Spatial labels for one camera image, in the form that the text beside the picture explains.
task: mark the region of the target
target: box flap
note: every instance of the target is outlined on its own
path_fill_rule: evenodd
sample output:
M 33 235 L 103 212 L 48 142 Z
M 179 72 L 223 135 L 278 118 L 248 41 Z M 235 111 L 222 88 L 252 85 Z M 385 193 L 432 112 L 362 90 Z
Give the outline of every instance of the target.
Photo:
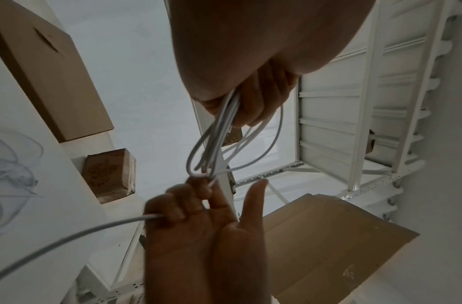
M 12 0 L 0 0 L 0 56 L 58 141 L 113 129 L 71 37 Z
M 306 194 L 264 217 L 281 304 L 337 304 L 417 233 L 334 196 Z

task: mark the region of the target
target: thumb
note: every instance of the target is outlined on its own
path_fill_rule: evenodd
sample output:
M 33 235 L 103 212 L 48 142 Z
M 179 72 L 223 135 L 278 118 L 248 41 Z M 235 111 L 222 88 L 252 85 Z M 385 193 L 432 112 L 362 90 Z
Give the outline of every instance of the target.
M 247 191 L 239 222 L 241 228 L 263 230 L 263 206 L 265 204 L 267 185 L 267 179 L 260 180 L 254 183 Z

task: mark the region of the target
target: hand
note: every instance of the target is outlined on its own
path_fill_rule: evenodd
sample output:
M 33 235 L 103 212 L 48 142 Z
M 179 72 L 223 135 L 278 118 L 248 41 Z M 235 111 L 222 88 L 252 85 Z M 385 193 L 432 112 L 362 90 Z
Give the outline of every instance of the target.
M 285 71 L 271 61 L 265 63 L 240 85 L 241 106 L 232 125 L 254 126 L 274 115 L 276 109 L 288 100 L 298 78 L 298 75 Z M 217 115 L 222 100 L 223 97 L 218 97 L 200 103 L 212 115 Z
M 147 302 L 269 304 L 263 231 L 268 181 L 251 186 L 240 222 L 218 184 L 210 189 L 208 182 L 189 178 L 146 204 L 145 213 L 164 215 L 146 222 Z

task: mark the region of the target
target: gray wall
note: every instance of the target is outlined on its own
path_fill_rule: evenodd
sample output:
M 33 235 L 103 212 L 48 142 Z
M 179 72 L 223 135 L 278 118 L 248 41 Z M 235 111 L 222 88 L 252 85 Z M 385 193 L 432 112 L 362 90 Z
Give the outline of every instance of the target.
M 440 61 L 440 87 L 420 122 L 425 139 L 413 148 L 428 161 L 403 181 L 395 223 L 419 238 L 382 270 L 414 303 L 462 303 L 462 17 L 451 35 L 453 50 Z

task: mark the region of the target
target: skin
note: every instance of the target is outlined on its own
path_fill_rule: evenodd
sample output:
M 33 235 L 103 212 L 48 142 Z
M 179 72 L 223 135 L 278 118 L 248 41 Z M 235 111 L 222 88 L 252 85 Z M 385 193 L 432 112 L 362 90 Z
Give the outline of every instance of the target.
M 213 115 L 238 87 L 233 125 L 274 114 L 298 81 L 332 60 L 373 0 L 169 0 L 174 53 L 191 97 Z
M 263 231 L 267 180 L 249 189 L 240 221 L 216 183 L 190 178 L 147 202 L 145 296 L 148 303 L 269 304 Z M 203 207 L 207 199 L 210 209 Z

